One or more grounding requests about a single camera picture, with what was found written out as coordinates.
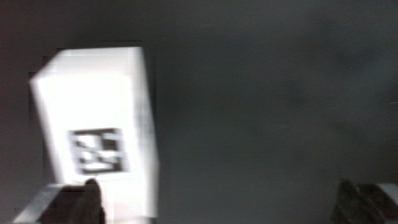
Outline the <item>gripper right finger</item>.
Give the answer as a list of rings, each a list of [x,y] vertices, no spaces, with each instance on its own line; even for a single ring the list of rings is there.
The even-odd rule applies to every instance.
[[[398,224],[394,183],[355,184],[340,180],[330,224]]]

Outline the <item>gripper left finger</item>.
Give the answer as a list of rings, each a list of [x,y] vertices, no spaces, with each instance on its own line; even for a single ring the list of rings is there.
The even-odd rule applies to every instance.
[[[10,224],[106,224],[104,217],[100,188],[88,179],[42,188]]]

